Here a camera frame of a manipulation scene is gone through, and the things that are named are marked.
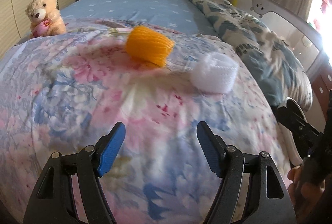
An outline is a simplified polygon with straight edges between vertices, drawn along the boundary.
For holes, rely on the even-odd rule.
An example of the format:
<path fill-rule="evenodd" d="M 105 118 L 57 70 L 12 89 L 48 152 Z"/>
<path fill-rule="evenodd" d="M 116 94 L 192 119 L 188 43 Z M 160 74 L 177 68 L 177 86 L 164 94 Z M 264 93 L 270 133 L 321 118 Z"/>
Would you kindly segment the person's right hand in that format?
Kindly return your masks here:
<path fill-rule="evenodd" d="M 297 165 L 288 173 L 288 179 L 292 182 L 288 187 L 288 193 L 294 207 L 297 206 L 295 191 L 298 188 L 302 170 L 303 165 Z M 301 195 L 304 198 L 304 202 L 296 212 L 297 223 L 331 223 L 331 202 L 328 202 L 326 210 L 320 211 L 320 215 L 310 218 L 327 190 L 331 190 L 331 174 L 317 185 L 309 182 L 302 185 Z"/>

